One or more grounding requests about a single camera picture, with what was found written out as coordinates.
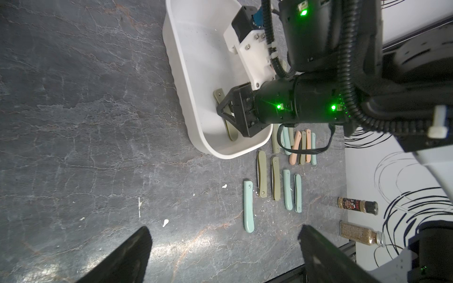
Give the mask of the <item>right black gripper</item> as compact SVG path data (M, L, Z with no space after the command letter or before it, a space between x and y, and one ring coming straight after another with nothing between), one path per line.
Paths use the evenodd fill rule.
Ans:
M244 137L254 137L268 126L258 120L251 83L233 87L218 103L217 113Z

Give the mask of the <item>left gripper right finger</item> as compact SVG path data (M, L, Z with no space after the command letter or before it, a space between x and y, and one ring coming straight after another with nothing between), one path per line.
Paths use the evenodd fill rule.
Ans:
M377 279L353 262L344 252L310 225L298 236L308 282L376 283Z

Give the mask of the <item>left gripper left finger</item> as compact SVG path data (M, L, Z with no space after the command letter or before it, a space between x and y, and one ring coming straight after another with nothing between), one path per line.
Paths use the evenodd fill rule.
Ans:
M152 250L152 237L146 226L140 227L79 283L142 283Z

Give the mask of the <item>white plastic storage box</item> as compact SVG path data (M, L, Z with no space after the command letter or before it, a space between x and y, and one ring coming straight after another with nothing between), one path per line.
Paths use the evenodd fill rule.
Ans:
M191 143L201 152L234 159L265 145L268 126L254 137L231 140L217 114L216 90L246 84L239 58L229 52L224 32L241 4L237 1L167 1L162 35Z

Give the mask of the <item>olive folding knife top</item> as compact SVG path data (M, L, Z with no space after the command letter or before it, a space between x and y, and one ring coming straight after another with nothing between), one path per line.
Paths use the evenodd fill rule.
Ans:
M273 124L273 132L271 134L273 154L279 154L281 149L280 145L278 144L278 128L279 124Z

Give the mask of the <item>teal folding knife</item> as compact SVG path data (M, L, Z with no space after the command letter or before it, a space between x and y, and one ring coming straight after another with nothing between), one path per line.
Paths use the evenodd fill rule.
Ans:
M290 135L289 135L288 128L283 127L283 130L281 133L281 138L282 138L282 145L285 148L284 153L288 156L291 155L291 153L289 151L287 151L288 149L291 149Z

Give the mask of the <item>long teal knife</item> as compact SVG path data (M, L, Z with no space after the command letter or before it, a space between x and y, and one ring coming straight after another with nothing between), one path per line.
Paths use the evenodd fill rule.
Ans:
M284 187L284 204L288 211L293 210L293 199L291 194L291 172L288 169L283 170L283 187Z

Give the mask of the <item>teal knife third row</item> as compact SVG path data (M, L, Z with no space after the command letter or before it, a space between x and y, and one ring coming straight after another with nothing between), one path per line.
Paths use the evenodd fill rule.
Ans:
M295 211L302 213L302 176L300 174L294 175L295 185Z

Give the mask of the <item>pink knife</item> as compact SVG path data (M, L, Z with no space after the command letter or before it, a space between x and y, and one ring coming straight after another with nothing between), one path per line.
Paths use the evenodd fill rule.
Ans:
M299 150L300 142L302 139L302 133L300 131L296 131L295 137L294 137L294 145L292 146L291 150L291 155L289 157L289 164L290 165L295 165L297 163L297 155L296 151Z

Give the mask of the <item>pink knife second row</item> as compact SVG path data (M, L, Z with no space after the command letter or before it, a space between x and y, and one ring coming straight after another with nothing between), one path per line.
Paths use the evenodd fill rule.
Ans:
M311 149L311 130L306 130L306 150ZM311 162L311 154L306 154L306 163Z

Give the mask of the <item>olive knife second row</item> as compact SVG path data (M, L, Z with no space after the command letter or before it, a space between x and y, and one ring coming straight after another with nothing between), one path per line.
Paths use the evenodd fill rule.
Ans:
M300 149L301 150L306 150L307 149L307 133L306 131L302 131L302 139L300 142ZM299 164L304 165L306 163L306 155L301 154L299 156Z

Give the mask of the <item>teal knife second row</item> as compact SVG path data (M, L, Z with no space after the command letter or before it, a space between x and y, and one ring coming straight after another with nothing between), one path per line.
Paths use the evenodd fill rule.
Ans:
M316 149L316 134L314 132L311 132L311 148ZM313 166L317 165L317 156L315 154L311 155L311 161L310 163Z

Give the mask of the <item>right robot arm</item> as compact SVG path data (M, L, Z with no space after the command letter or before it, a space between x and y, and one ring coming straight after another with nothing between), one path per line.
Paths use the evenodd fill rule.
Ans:
M401 46L400 60L382 62L379 1L282 1L279 4L288 48L287 72L274 41L271 4L261 3L265 50L276 78L232 88L217 113L244 137L273 124L293 127L326 123L350 135L358 127L391 134L404 151L453 195L453 71L445 63L451 48L437 56L440 33Z

